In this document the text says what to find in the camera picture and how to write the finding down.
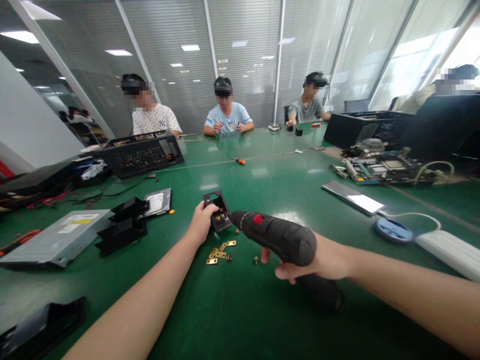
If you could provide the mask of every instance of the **green table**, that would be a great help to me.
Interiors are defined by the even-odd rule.
[[[90,245],[64,270],[0,269],[0,333],[46,303],[67,303],[86,296],[85,324],[46,357],[59,359],[185,234],[202,195],[217,189],[223,190],[232,211],[271,214],[301,223],[342,244],[458,275],[415,244],[398,246],[379,238],[372,229],[375,218],[321,190],[322,184],[339,180],[328,169],[336,161],[310,149],[325,145],[326,126],[302,127],[302,137],[284,129],[272,132],[262,128],[219,140],[203,136],[179,140],[184,164],[158,171],[159,182],[146,180],[95,206],[111,209],[133,196],[143,198],[147,193],[171,187],[176,213],[149,220],[147,236],[105,258],[99,258],[99,250]],[[299,154],[294,153],[295,149],[306,151]],[[233,162],[229,156],[246,159],[246,165]],[[117,182],[111,178],[106,192],[116,193],[132,184]],[[386,204],[386,211],[392,214],[415,211],[434,216],[446,231],[480,246],[474,230],[436,210],[454,212],[457,217],[465,215],[464,220],[475,225],[478,199],[465,194],[478,194],[480,184],[435,186],[427,191],[403,187],[398,192],[386,186],[355,186],[349,179],[343,183]],[[82,194],[75,196],[93,195],[99,188],[80,190]],[[439,200],[438,194],[449,198]],[[466,206],[476,213],[464,214]],[[55,209],[9,214],[0,224],[0,246],[17,234],[45,228],[68,212],[84,208],[66,202]],[[417,233],[434,228],[429,219],[422,217],[406,217],[402,222]],[[210,251],[226,240],[237,240],[237,246],[227,248],[233,261],[219,260],[217,265],[207,266]],[[345,313],[340,318],[323,314],[300,289],[275,278],[277,258],[266,265],[254,265],[253,258],[260,255],[261,247],[243,234],[235,235],[233,226],[220,234],[210,234],[193,261],[150,358],[351,359],[361,354],[364,358],[446,359],[451,355],[453,350],[447,344],[348,280],[339,281],[347,298]]]

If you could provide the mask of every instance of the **smartphone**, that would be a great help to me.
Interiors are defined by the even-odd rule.
[[[359,193],[357,190],[351,187],[345,186],[338,181],[330,181],[325,185],[322,185],[322,189],[338,196],[353,207],[359,209],[367,215],[374,215],[385,205],[375,201],[368,196]]]

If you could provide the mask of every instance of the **blue device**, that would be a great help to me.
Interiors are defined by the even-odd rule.
[[[414,240],[414,233],[399,222],[381,218],[373,224],[373,229],[382,238],[397,244],[408,244]]]

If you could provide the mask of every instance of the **black cordless drill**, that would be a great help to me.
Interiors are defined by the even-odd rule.
[[[230,220],[247,238],[277,254],[285,263],[304,267],[314,260],[317,239],[307,227],[252,211],[234,211]],[[309,274],[296,281],[321,308],[334,315],[342,313],[345,299],[334,280]]]

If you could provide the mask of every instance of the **power strip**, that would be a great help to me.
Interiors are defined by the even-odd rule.
[[[480,283],[480,250],[443,230],[427,232],[415,242],[445,264]]]

